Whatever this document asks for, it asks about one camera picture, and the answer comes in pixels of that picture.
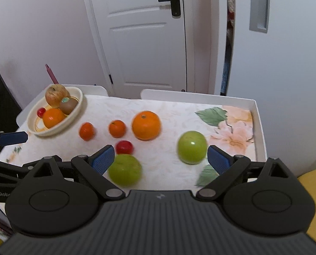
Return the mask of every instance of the door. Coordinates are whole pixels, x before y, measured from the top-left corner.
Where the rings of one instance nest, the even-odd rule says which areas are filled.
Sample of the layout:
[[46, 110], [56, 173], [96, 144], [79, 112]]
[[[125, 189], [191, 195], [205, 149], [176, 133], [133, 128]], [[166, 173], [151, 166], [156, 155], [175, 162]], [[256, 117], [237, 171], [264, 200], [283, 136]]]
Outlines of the door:
[[270, 0], [267, 33], [236, 0], [228, 95], [255, 99], [269, 157], [300, 175], [316, 159], [316, 0]]
[[115, 95], [140, 97], [145, 88], [186, 90], [183, 3], [91, 0]]

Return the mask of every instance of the red ball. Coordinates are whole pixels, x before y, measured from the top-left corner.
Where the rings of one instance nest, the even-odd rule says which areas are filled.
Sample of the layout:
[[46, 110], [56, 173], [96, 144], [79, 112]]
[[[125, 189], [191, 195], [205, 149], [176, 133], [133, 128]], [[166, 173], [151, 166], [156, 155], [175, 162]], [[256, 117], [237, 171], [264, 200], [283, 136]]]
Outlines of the red ball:
[[44, 107], [41, 107], [38, 109], [36, 114], [38, 115], [39, 118], [42, 118], [45, 112], [46, 112], [46, 109]]
[[115, 146], [117, 154], [132, 154], [134, 147], [130, 141], [120, 141]]

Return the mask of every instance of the pink pen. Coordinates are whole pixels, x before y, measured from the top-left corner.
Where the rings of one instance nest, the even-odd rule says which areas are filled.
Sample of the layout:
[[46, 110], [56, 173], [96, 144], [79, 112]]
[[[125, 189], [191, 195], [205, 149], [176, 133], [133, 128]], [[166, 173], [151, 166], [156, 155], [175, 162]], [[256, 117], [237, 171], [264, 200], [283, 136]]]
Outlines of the pink pen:
[[53, 81], [53, 83], [54, 84], [59, 84], [59, 82], [57, 81], [56, 77], [54, 76], [53, 71], [50, 69], [50, 67], [47, 64], [46, 64], [46, 68], [47, 68], [48, 75], [50, 76], [50, 78]]

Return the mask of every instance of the small orange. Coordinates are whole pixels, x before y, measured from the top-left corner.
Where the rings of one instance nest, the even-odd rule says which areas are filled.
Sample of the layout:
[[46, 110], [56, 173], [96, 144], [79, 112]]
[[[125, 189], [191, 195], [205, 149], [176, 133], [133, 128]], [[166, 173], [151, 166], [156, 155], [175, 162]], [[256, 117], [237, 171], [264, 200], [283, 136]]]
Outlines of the small orange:
[[51, 108], [47, 110], [43, 116], [42, 120], [46, 128], [52, 128], [57, 125], [59, 122], [63, 121], [66, 118], [66, 115], [58, 108]]
[[110, 125], [108, 126], [108, 131], [114, 138], [120, 138], [126, 133], [126, 125], [123, 121], [114, 120], [111, 121]]
[[89, 141], [89, 140], [93, 139], [94, 135], [95, 135], [94, 126], [91, 123], [84, 123], [80, 127], [79, 135], [85, 141]]
[[158, 115], [152, 111], [143, 111], [137, 114], [132, 122], [132, 131], [139, 140], [152, 140], [161, 130]]

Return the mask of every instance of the green fruit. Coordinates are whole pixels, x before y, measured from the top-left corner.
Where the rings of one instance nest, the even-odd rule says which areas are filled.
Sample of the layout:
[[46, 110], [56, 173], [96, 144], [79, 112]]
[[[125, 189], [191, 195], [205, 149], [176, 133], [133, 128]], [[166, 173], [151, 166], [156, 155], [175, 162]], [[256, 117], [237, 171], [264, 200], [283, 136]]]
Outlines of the green fruit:
[[177, 150], [181, 161], [198, 164], [206, 156], [208, 143], [203, 134], [198, 131], [188, 131], [179, 138]]
[[124, 187], [137, 183], [141, 178], [141, 173], [140, 162], [129, 154], [118, 154], [108, 168], [108, 174], [113, 182]]

